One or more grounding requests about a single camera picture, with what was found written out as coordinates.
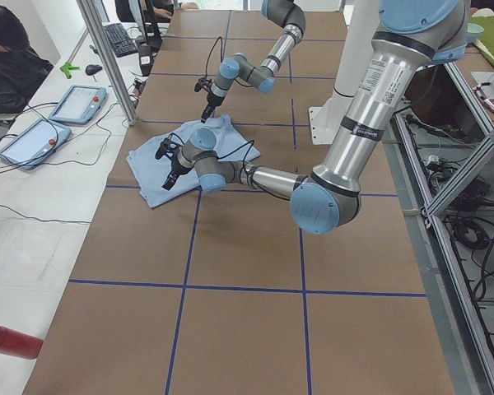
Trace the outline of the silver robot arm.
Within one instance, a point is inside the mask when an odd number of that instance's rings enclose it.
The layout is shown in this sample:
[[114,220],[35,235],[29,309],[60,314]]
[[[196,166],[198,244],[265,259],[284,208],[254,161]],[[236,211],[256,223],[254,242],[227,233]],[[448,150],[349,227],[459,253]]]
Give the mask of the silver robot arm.
[[156,151],[157,159],[170,160],[164,189],[194,171],[205,193],[238,183],[287,200],[294,222],[308,233],[326,234],[347,224],[361,207],[361,173],[416,70],[463,56],[469,7],[467,1],[379,3],[372,57],[328,154],[309,174],[220,160],[214,134],[200,121],[186,142],[166,138]]
[[282,34],[260,65],[251,63],[244,53],[236,53],[221,61],[214,79],[198,79],[194,90],[207,92],[207,106],[201,115],[202,123],[222,105],[229,89],[238,79],[264,94],[269,93],[282,64],[293,48],[302,41],[306,28],[305,14],[293,1],[264,1],[261,12],[268,20],[283,28]]

